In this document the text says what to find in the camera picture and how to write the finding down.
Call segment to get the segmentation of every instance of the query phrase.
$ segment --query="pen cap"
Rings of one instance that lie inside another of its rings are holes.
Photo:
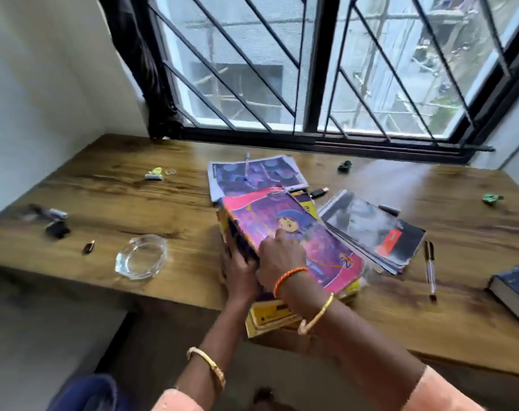
[[[431,241],[425,241],[425,259],[434,261],[434,246]]]

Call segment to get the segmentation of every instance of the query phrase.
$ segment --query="glass ashtray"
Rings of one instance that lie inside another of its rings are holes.
[[[167,257],[166,239],[154,234],[143,235],[132,238],[117,254],[115,271],[131,280],[153,277],[163,268]]]

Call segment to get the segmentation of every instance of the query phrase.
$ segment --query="wood grain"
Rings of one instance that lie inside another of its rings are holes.
[[[221,240],[206,167],[210,160],[240,160],[246,151],[105,135],[0,214],[0,266],[220,309]],[[253,149],[251,157],[278,153],[286,152]],[[347,188],[373,204],[399,207],[434,242],[438,303],[428,300],[419,253],[402,279],[379,279],[359,296],[353,308],[361,316],[424,357],[519,375],[519,323],[483,291],[491,274],[519,264],[519,186],[506,173],[350,158],[352,170],[342,175],[337,165],[349,157],[290,154],[311,188],[330,187],[323,200]],[[157,166],[177,173],[145,181]],[[505,200],[488,207],[485,193]],[[71,234],[47,240],[44,225],[15,216],[28,203],[69,212]],[[114,272],[115,256],[146,233],[168,240],[170,258],[153,279],[130,282]],[[82,256],[92,239],[94,252]],[[265,343],[283,346],[282,338],[273,340],[278,334]]]

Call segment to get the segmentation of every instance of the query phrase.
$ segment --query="forearm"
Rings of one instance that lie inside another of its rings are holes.
[[[329,296],[309,277],[294,275],[279,291],[284,301],[307,321]],[[343,374],[358,383],[382,410],[400,410],[424,372],[420,360],[337,300],[313,331],[339,359]]]
[[[208,331],[199,349],[225,372],[239,341],[250,304],[230,300]],[[219,382],[206,361],[194,354],[176,382],[179,391],[187,394],[208,411],[220,392]]]

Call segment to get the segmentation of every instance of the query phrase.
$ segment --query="window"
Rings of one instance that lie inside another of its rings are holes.
[[[189,138],[465,162],[519,73],[519,0],[148,2]]]

